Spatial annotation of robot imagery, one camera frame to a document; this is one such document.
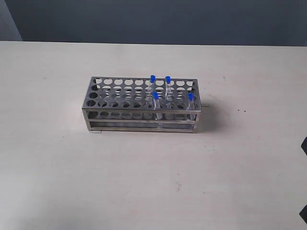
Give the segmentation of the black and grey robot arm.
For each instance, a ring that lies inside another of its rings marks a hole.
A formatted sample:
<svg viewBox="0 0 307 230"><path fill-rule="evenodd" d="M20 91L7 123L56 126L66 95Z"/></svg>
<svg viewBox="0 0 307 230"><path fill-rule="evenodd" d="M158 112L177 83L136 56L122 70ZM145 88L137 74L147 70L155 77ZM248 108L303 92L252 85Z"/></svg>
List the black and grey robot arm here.
<svg viewBox="0 0 307 230"><path fill-rule="evenodd" d="M307 138L304 139L301 148L307 155ZM299 215L303 219L303 221L307 223L307 205L305 205L304 208L299 212Z"/></svg>

